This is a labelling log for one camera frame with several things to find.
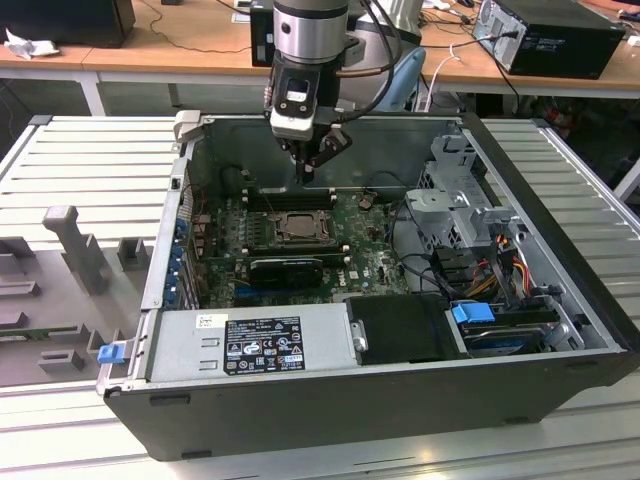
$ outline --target motherboard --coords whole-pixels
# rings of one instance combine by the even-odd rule
[[[389,210],[362,191],[245,193],[214,202],[194,220],[201,308],[408,293],[389,248]]]

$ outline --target black computer tower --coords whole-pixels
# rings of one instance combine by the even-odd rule
[[[135,23],[131,0],[17,0],[0,2],[5,29],[29,40],[117,48]]]

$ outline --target power supply label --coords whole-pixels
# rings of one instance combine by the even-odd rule
[[[229,320],[224,330],[227,375],[304,370],[300,317]]]

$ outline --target white cable on desk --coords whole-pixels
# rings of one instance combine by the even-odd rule
[[[440,64],[438,65],[438,67],[436,68],[436,71],[433,72],[433,78],[431,79],[431,84],[429,85],[429,91],[427,92],[427,103],[425,104],[425,112],[426,113],[429,113],[429,109],[431,108],[431,101],[433,99],[433,87],[436,84],[436,78],[438,77],[438,73],[440,72],[440,69],[449,60],[456,59],[459,62],[462,61],[462,59],[453,52],[453,49],[455,47],[464,47],[466,45],[473,45],[474,43],[479,43],[479,42],[482,42],[484,40],[496,40],[496,39],[497,39],[497,37],[495,35],[489,35],[489,36],[486,36],[486,37],[478,38],[473,42],[452,43],[452,44],[449,45],[449,56],[447,58],[443,59],[440,62]]]

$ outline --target wooden desk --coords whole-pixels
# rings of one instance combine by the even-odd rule
[[[188,0],[180,6],[163,6],[160,0],[133,0],[136,24],[120,49],[63,47],[62,55],[31,61],[0,49],[0,77],[47,80],[75,80],[80,83],[93,115],[107,110],[98,88],[101,82],[146,82],[170,85],[172,103],[178,103],[176,84],[263,85],[267,68],[251,65],[248,24],[231,23],[231,10],[214,0]],[[444,18],[457,21],[449,14]],[[156,35],[154,28],[171,42],[200,50],[229,50],[215,53],[185,50]],[[423,30],[423,44],[446,45],[471,37],[454,25],[429,25]],[[456,49],[461,62],[448,62],[438,74],[436,89],[475,93],[510,93],[489,55],[479,45]],[[422,69],[431,79],[447,49],[428,49]],[[622,43],[599,80],[544,77],[510,77],[523,95],[554,95],[599,98],[640,97],[640,49]]]
[[[154,24],[173,43],[200,50],[237,53],[198,52],[176,48],[167,38],[156,35]],[[251,65],[251,37],[248,24],[231,23],[233,12],[214,0],[188,0],[180,6],[165,6],[160,0],[133,0],[136,24],[120,49],[94,48],[84,59],[88,70],[198,73],[218,75],[268,74],[266,68]]]
[[[470,9],[456,7],[471,15]],[[442,18],[458,21],[456,17],[442,14]],[[450,32],[460,32],[453,25],[441,25]],[[447,33],[431,24],[422,30],[423,45],[450,45],[463,43],[472,38],[469,35]],[[439,90],[508,93],[509,86],[500,75],[489,54],[478,44],[456,48],[455,52],[462,60],[447,62],[438,73],[436,87]],[[431,79],[440,62],[449,56],[449,50],[427,49],[427,59],[422,73]],[[598,98],[639,98],[640,97],[640,49],[620,43],[598,80],[579,80],[570,78],[509,76],[509,81],[519,93],[525,95],[555,95]]]

